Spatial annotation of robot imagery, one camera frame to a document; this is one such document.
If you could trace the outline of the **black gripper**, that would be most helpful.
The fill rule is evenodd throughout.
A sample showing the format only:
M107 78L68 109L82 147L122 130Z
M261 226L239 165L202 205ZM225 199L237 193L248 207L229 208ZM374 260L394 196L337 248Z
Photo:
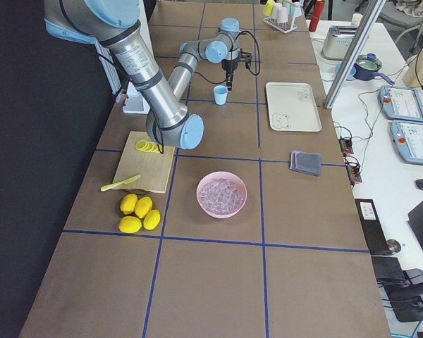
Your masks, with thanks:
M233 72L238 69L239 63L244 63L246 69L251 68L252 54L243 50L229 53L230 58L225 58L221 62L221 67L226 71L226 88L231 91L233 88Z

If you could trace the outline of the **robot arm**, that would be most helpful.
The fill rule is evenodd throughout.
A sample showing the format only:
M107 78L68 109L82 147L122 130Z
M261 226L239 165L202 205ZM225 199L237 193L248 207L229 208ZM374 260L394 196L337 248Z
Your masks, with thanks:
M226 89L232 88L239 62L251 55L239 47L240 25L235 18L221 21L215 37L189 41L180 47L180 59L166 78L141 34L138 1L45 1L47 32L81 44L99 42L118 59L150 110L146 119L149 138L162 145L194 149L202 141L204 123L188 112L180 99L201 60L221 64Z

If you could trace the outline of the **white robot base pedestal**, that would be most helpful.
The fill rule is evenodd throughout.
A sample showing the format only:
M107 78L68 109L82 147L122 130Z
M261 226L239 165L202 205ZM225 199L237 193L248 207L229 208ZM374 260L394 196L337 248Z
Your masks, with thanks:
M144 114L149 113L150 107L145 98L136 90L132 82L128 83L126 89L126 98L123 104L123 112L128 114Z

